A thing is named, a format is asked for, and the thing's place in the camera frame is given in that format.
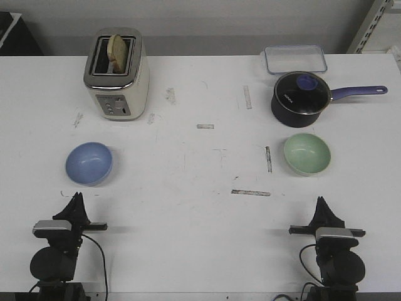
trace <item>saucepan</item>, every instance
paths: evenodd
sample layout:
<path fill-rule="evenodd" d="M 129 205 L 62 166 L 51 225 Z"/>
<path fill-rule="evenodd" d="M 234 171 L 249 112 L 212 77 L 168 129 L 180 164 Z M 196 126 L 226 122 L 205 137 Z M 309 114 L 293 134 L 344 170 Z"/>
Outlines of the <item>saucepan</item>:
<path fill-rule="evenodd" d="M 294 71 L 283 75 L 274 86 L 271 110 L 290 127 L 306 127 L 319 117 L 331 101 L 350 95 L 386 94 L 385 86 L 346 87 L 330 90 L 317 75 Z"/>

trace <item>green bowl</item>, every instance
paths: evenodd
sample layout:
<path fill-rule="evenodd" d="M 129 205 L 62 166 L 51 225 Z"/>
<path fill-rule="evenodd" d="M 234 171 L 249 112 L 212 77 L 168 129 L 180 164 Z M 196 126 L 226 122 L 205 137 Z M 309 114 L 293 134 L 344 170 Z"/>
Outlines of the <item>green bowl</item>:
<path fill-rule="evenodd" d="M 301 133 L 287 139 L 284 157 L 295 172 L 310 176 L 329 165 L 331 154 L 327 144 L 318 136 Z"/>

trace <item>saucepan handle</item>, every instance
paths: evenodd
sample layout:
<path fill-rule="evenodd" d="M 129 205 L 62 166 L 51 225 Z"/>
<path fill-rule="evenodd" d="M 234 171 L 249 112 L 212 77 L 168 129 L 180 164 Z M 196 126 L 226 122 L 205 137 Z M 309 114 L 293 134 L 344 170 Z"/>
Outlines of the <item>saucepan handle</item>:
<path fill-rule="evenodd" d="M 348 87 L 334 89 L 331 91 L 332 100 L 338 100 L 350 95 L 373 95 L 386 94 L 388 91 L 385 86 L 367 86 L 367 87 Z"/>

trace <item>table surface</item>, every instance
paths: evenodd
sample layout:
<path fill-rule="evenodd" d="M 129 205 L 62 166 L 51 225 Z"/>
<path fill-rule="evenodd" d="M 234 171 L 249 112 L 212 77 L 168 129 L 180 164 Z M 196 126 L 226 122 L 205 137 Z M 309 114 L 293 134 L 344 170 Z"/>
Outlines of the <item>table surface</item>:
<path fill-rule="evenodd" d="M 348 228 L 367 232 L 353 249 L 367 268 L 360 291 L 401 291 L 401 75 L 390 55 L 326 60 L 330 88 L 386 85 L 388 93 L 333 102 L 314 124 L 293 129 L 271 113 L 276 79 L 259 56 L 155 56 L 145 112 L 114 122 L 83 84 L 86 57 L 1 57 L 0 291 L 32 286 L 30 260 L 47 246 L 32 227 L 76 191 L 89 219 L 109 225 L 90 235 L 107 256 L 112 292 L 299 292 L 311 279 L 298 252 L 314 238 L 288 228 L 310 222 L 318 196 Z M 283 143 L 299 132 L 330 146 L 321 174 L 299 176 L 286 165 Z M 64 168 L 88 141 L 114 158 L 95 187 L 71 182 Z M 304 258 L 318 274 L 314 251 Z M 101 260 L 85 240 L 75 281 L 89 292 L 104 290 Z"/>

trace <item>toast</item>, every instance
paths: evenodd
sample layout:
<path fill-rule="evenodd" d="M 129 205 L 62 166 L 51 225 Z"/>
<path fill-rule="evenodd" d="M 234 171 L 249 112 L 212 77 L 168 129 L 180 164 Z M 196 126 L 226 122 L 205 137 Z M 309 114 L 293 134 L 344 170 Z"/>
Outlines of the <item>toast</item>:
<path fill-rule="evenodd" d="M 114 73 L 124 73 L 127 64 L 128 48 L 119 34 L 113 34 L 108 40 L 107 57 L 113 65 Z"/>

